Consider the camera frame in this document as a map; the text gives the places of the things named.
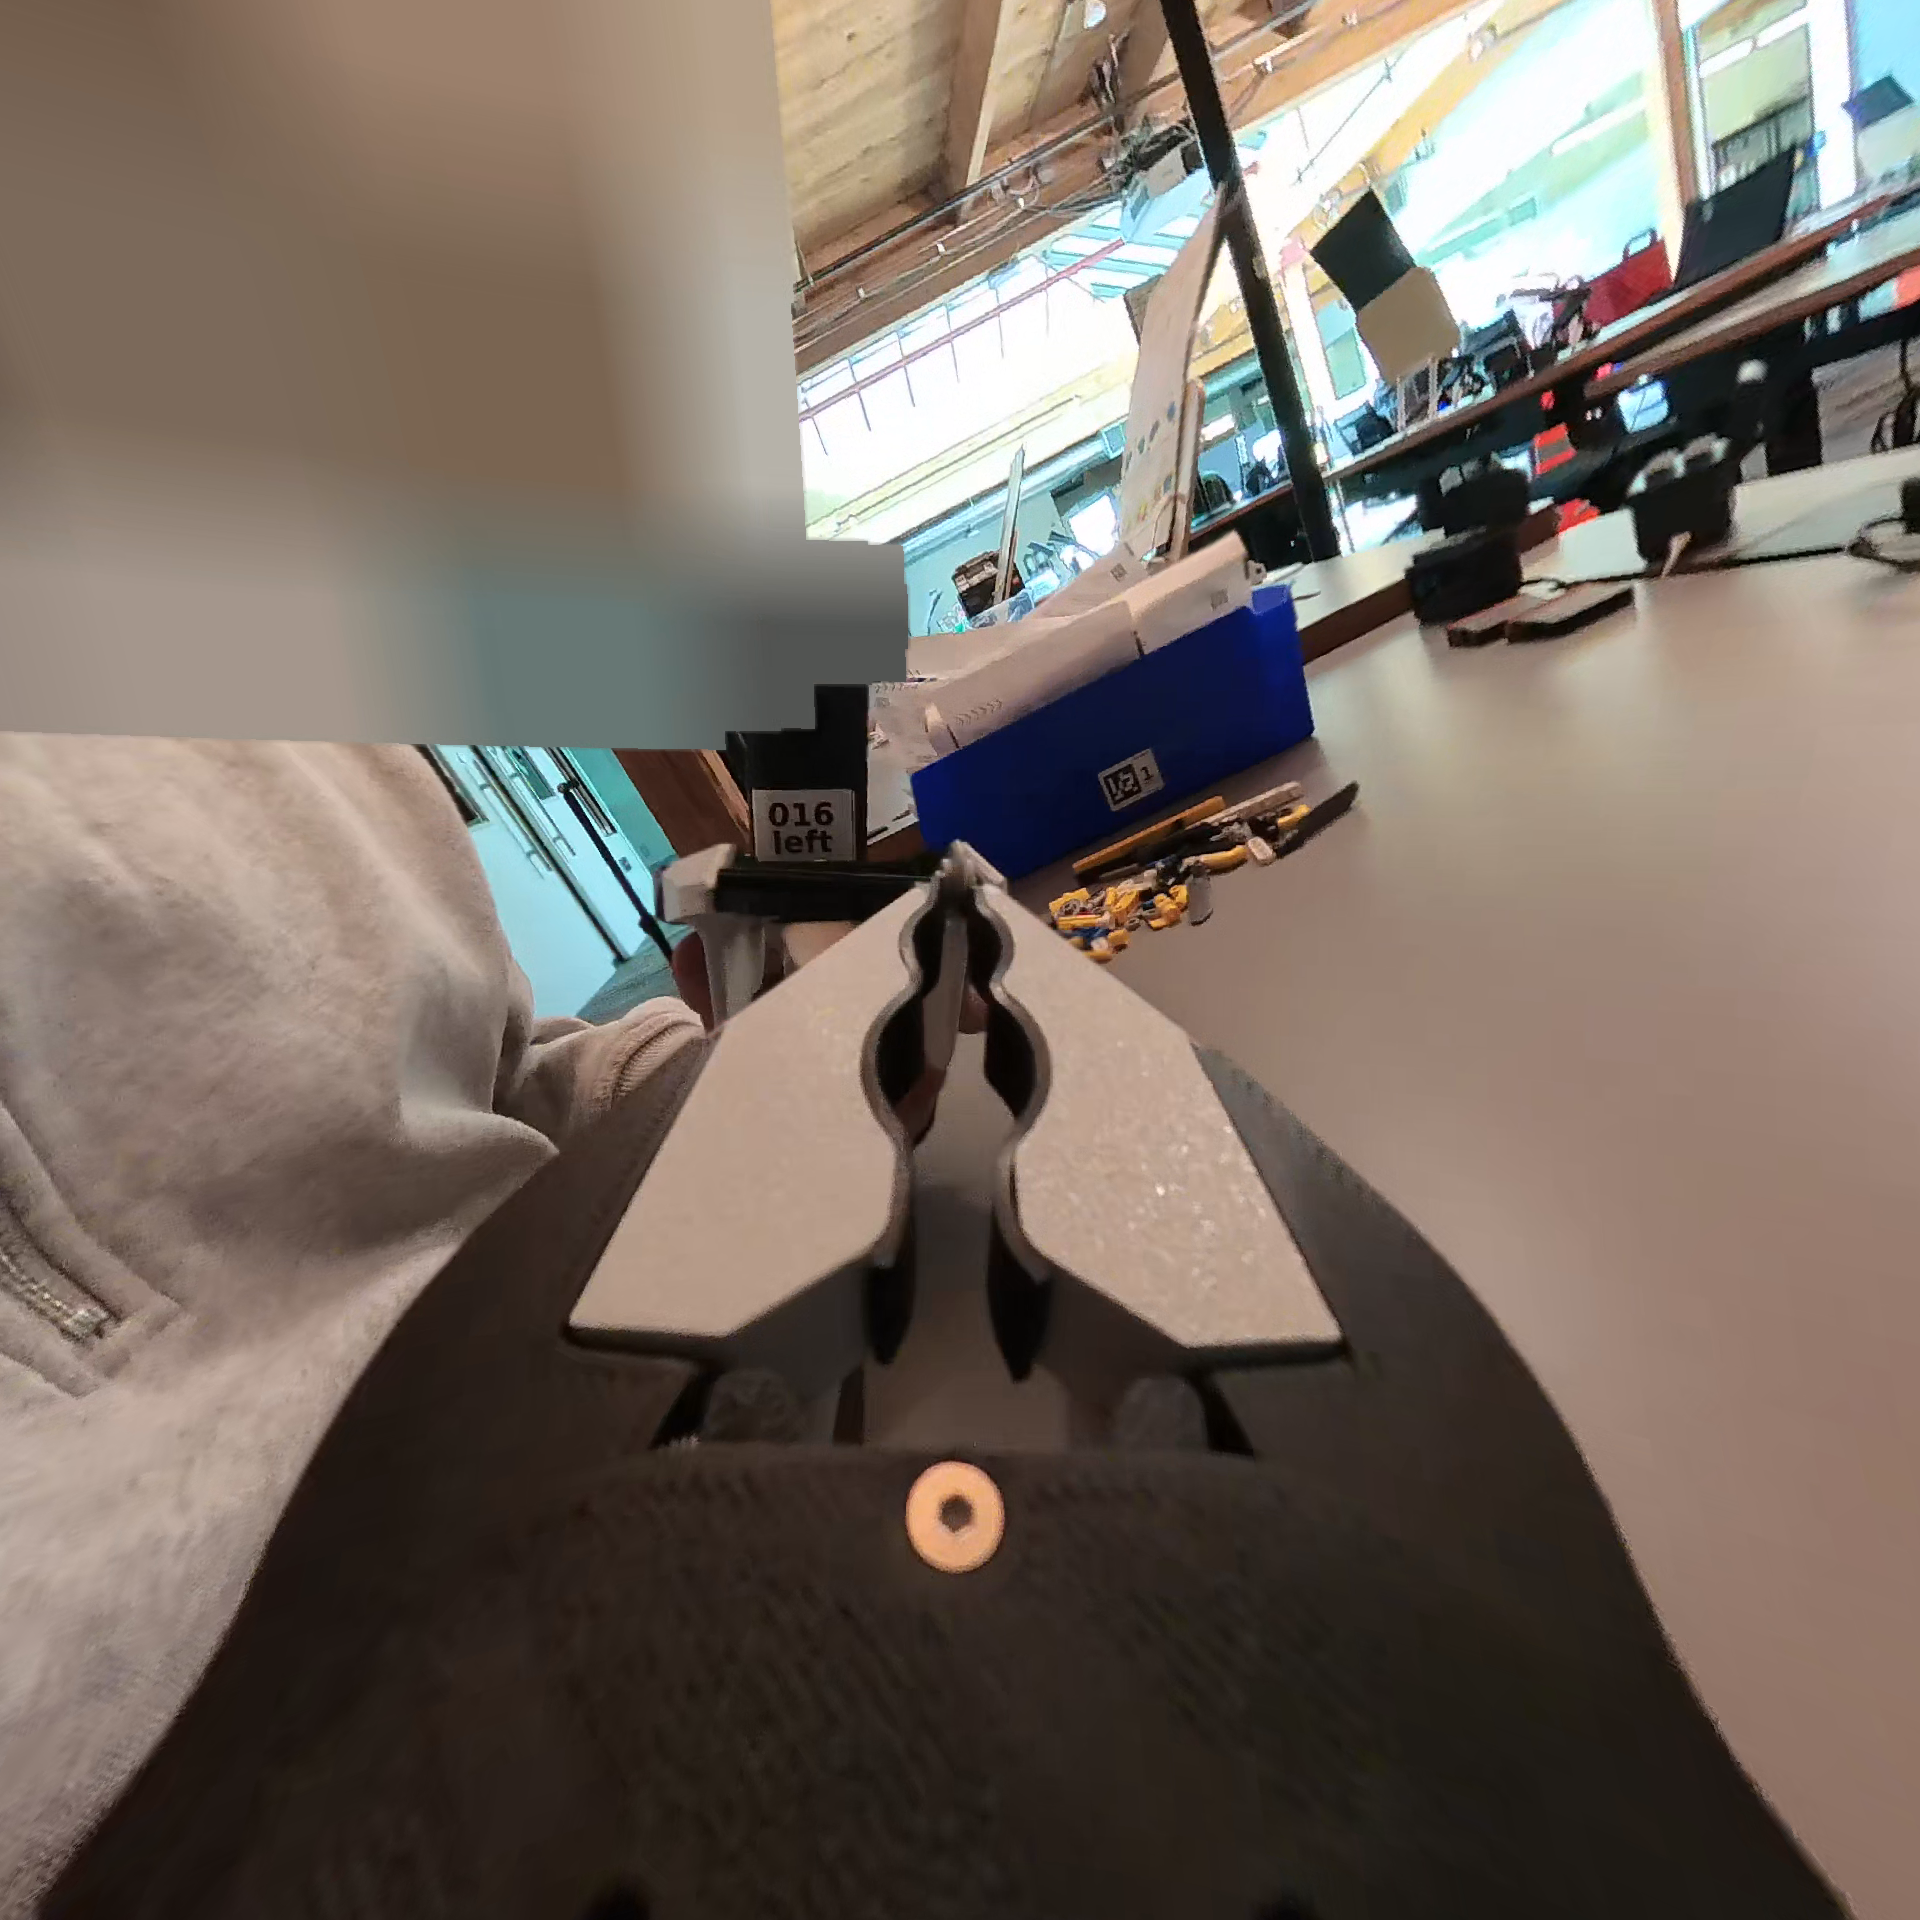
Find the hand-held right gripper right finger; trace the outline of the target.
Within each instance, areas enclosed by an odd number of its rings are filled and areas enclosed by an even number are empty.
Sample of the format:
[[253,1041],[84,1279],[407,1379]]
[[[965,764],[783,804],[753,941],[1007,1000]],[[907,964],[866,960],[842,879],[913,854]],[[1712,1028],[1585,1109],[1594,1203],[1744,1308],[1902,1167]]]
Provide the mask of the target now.
[[1150,1376],[1336,1357],[1336,1308],[1190,1028],[991,876],[965,960],[1007,1109],[985,1290],[1013,1379],[1105,1411]]

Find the blue plastic bin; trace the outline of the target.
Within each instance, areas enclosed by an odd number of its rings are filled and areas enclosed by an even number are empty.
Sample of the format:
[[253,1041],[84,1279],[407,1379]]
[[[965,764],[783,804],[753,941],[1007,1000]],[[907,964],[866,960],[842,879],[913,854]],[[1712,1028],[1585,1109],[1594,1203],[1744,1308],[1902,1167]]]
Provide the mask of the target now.
[[924,854],[965,840],[1036,876],[1309,736],[1302,595],[1258,584],[1247,609],[924,764],[907,797]]

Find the person's left forearm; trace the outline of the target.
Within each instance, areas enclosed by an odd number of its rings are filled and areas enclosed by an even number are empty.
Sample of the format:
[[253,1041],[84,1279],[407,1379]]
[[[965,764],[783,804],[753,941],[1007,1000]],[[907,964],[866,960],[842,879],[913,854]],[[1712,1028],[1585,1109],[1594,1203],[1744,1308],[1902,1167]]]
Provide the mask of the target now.
[[706,1049],[710,1028],[678,995],[616,1024],[518,1011],[498,1041],[492,1114],[568,1150],[616,1114],[678,1114]]

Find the long yellow lego beam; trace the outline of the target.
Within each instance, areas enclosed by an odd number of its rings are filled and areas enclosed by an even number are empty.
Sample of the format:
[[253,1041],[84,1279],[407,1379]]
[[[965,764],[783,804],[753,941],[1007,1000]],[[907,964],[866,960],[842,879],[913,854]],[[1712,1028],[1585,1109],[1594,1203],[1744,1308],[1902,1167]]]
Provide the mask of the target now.
[[1102,876],[1118,876],[1118,870],[1132,870],[1132,866],[1144,866],[1144,857],[1157,857],[1157,854],[1177,847],[1190,832],[1217,826],[1222,804],[1228,804],[1228,799],[1209,797],[1209,799],[1182,804],[1182,811],[1170,811],[1170,817],[1157,817],[1157,826],[1150,826],[1150,832],[1132,832],[1122,840],[1115,840],[1115,847],[1078,857],[1078,866],[1076,866],[1076,889],[1096,889]]

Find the wooden post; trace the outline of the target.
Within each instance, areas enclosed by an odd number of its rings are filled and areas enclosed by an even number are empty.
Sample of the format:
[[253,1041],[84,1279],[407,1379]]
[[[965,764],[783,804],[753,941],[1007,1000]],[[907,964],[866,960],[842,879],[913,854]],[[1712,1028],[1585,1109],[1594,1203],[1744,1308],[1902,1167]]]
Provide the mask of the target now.
[[753,847],[752,799],[733,785],[719,749],[616,749],[616,764],[635,785],[678,857]]

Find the black tripod stand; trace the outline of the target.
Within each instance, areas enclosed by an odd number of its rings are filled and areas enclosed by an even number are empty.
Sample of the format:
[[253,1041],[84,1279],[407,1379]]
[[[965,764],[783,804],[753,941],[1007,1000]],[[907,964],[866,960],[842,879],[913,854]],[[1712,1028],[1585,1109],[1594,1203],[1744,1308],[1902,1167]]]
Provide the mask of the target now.
[[678,960],[678,941],[665,940],[658,915],[645,908],[645,900],[628,879],[628,866],[616,847],[616,817],[595,804],[587,776],[564,776],[564,804],[582,817],[582,832],[590,837],[595,857],[606,866],[616,889],[627,894],[644,940],[658,947],[658,960]]

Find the pile of lego pieces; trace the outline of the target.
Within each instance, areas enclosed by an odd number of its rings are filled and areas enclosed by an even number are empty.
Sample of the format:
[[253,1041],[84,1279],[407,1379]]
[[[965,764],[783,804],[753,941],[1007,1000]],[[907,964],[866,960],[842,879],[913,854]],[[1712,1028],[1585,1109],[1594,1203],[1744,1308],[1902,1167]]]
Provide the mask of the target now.
[[1217,826],[1190,832],[1157,857],[1144,857],[1096,889],[1065,889],[1046,904],[1046,924],[1088,960],[1118,960],[1137,940],[1170,924],[1204,924],[1217,915],[1217,879],[1240,870],[1280,870],[1309,854],[1359,804],[1359,785],[1309,799],[1302,785],[1270,785],[1247,799],[1228,799]]

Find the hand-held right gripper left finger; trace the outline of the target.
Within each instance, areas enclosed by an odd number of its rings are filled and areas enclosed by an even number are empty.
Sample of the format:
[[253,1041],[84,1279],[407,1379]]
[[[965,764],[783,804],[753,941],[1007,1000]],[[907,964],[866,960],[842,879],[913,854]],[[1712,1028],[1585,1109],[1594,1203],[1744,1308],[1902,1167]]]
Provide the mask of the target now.
[[815,1427],[867,1365],[867,1279],[907,1232],[907,1132],[883,1083],[901,1028],[923,1081],[923,1007],[945,924],[938,879],[907,889],[781,990],[719,1019],[710,1059],[603,1244],[568,1333],[595,1350],[781,1376]]

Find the grey hoodie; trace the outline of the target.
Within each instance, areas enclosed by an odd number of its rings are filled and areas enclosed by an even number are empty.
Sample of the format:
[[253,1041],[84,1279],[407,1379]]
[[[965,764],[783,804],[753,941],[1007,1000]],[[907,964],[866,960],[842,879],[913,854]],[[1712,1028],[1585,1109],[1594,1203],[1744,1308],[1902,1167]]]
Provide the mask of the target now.
[[0,736],[0,1903],[151,1753],[353,1379],[557,1160],[419,749]]

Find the dark flat blocks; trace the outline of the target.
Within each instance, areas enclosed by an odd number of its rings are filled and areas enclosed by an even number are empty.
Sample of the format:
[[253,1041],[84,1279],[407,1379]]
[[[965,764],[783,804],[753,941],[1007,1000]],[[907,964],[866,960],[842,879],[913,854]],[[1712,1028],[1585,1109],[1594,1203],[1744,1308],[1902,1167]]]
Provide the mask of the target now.
[[1628,580],[1594,580],[1594,584],[1570,584],[1552,595],[1526,595],[1521,612],[1505,617],[1505,644],[1552,644],[1592,631],[1594,617],[1628,612],[1634,584]]

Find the wooden background desk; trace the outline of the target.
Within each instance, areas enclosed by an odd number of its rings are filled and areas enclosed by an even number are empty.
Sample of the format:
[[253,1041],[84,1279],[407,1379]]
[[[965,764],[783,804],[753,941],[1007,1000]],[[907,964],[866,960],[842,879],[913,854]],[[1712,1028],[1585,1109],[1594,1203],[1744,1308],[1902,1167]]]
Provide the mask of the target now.
[[1407,463],[1407,453],[1418,453],[1432,443],[1458,443],[1468,431],[1487,428],[1497,408],[1521,408],[1521,403],[1534,403],[1547,391],[1571,384],[1585,398],[1600,368],[1626,368],[1639,352],[1677,343],[1683,331],[1717,323],[1719,315],[1733,315],[1733,309],[1744,309],[1753,298],[1770,298],[1780,284],[1792,284],[1804,269],[1830,269],[1839,249],[1854,249],[1877,230],[1889,222],[1900,238],[1902,238],[1911,222],[1917,222],[1917,197],[1920,197],[1917,175],[1889,182],[1889,189],[1877,189],[1877,193],[1858,193],[1854,203],[1822,208],[1804,231],[1792,231],[1770,249],[1753,249],[1747,264],[1700,280],[1693,292],[1672,292],[1672,298],[1658,298],[1658,302],[1613,316],[1609,331],[1594,331],[1592,343],[1547,360],[1537,368],[1526,368],[1521,383],[1497,384],[1493,398],[1439,408],[1432,418],[1403,428],[1400,440],[1387,440],[1387,443],[1374,443],[1366,453],[1336,463],[1332,484],[1354,490],[1359,476],[1370,476],[1370,469],[1380,469],[1391,463]]

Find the black and white board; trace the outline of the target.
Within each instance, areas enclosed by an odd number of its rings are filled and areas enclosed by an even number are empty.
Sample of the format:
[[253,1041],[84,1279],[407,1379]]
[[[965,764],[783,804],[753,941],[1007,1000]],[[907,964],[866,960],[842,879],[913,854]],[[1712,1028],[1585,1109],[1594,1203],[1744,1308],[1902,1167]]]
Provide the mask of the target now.
[[1407,383],[1458,352],[1458,316],[1432,269],[1418,269],[1380,193],[1359,193],[1309,257],[1359,316],[1380,383]]

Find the black pole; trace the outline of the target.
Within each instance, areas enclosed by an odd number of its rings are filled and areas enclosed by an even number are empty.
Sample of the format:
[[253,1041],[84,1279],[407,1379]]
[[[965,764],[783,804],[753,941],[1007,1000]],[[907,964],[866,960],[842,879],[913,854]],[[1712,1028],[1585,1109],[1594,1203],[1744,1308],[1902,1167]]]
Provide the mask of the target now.
[[1244,193],[1244,159],[1240,159],[1240,144],[1235,144],[1235,117],[1228,117],[1228,101],[1222,101],[1209,38],[1204,38],[1193,0],[1157,0],[1157,19],[1167,19],[1170,56],[1177,56],[1177,79],[1190,90],[1190,117],[1193,117],[1204,168],[1217,182],[1222,238],[1235,249],[1244,323],[1247,323],[1247,343],[1258,343],[1258,364],[1262,364],[1270,415],[1280,415],[1286,476],[1292,476],[1292,493],[1293,493],[1302,541],[1309,541],[1312,560],[1332,560],[1332,559],[1338,559],[1332,484],[1324,484],[1324,464],[1318,464],[1318,447],[1312,447],[1309,391],[1302,391],[1302,373],[1293,373],[1292,331],[1286,331],[1280,292],[1270,292],[1270,274],[1269,274],[1269,249],[1262,249],[1262,231],[1258,231],[1258,208],[1247,208],[1247,193]]

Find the whiteboard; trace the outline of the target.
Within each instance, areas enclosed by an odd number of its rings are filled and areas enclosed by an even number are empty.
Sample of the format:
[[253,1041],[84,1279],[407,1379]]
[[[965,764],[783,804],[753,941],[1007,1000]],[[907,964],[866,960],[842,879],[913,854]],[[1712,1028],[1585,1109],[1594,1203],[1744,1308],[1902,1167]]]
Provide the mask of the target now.
[[1118,544],[1137,560],[1182,559],[1201,484],[1204,384],[1190,373],[1204,298],[1222,257],[1222,203],[1204,208],[1182,257],[1144,309],[1144,360],[1132,383],[1118,453]]

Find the red bag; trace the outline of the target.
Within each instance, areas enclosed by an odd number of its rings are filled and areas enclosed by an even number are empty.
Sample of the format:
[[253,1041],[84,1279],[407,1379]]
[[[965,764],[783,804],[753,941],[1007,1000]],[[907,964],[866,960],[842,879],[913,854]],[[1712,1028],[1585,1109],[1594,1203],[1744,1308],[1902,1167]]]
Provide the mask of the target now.
[[1579,323],[1585,331],[1609,331],[1628,315],[1639,315],[1649,302],[1664,302],[1672,298],[1672,249],[1664,238],[1649,230],[1634,231],[1613,269],[1600,269],[1592,284],[1585,284],[1585,302],[1579,302]]

